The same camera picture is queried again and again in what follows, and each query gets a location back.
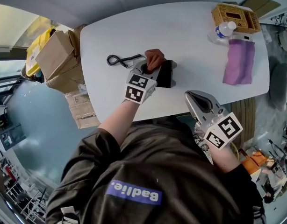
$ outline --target table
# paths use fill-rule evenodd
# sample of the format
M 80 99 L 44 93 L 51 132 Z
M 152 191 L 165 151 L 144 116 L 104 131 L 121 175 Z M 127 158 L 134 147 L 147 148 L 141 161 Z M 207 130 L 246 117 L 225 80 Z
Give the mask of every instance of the table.
M 178 66 L 176 86 L 156 91 L 138 109 L 134 121 L 188 112 L 184 92 L 200 90 L 226 104 L 268 92 L 269 64 L 262 32 L 253 34 L 252 84 L 222 83 L 228 47 L 211 43 L 214 2 L 179 2 L 143 7 L 95 22 L 81 32 L 81 62 L 86 87 L 100 122 L 123 101 L 130 69 L 108 66 L 106 58 L 144 54 L 160 49 Z

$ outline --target purple cloth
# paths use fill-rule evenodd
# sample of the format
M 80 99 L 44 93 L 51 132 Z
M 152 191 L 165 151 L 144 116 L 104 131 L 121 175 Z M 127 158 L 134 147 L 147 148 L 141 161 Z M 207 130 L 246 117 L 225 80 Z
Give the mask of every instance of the purple cloth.
M 222 82 L 231 85 L 251 84 L 255 43 L 231 39 L 229 45 L 228 63 Z

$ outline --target floor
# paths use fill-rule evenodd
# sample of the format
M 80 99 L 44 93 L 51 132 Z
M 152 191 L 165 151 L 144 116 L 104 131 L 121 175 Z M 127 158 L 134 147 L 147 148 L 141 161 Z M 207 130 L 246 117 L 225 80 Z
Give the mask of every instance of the floor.
M 279 45 L 276 28 L 266 26 L 272 37 L 267 44 L 270 65 L 287 63 L 287 54 Z M 28 173 L 42 183 L 57 186 L 62 170 L 79 140 L 95 128 L 79 130 L 71 116 L 63 94 L 45 84 L 24 82 L 8 102 L 8 113 L 15 123 L 21 123 L 27 139 L 14 147 L 14 153 Z M 191 117 L 180 117 L 190 123 Z M 264 152 L 271 150 L 268 139 L 282 142 L 283 127 L 287 122 L 287 109 L 279 112 L 271 107 L 266 94 L 256 97 L 256 129 L 245 148 L 257 146 Z M 287 193 L 266 206 L 268 224 L 280 223 L 287 216 Z

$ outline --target wicker basket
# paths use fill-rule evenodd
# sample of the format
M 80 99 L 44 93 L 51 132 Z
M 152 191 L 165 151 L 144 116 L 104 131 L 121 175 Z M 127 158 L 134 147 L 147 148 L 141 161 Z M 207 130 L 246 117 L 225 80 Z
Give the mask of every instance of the wicker basket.
M 217 4 L 216 8 L 212 11 L 212 17 L 216 26 L 224 21 L 233 21 L 236 23 L 237 28 L 235 31 L 237 32 L 252 34 L 261 31 L 257 15 L 252 11 L 239 7 Z

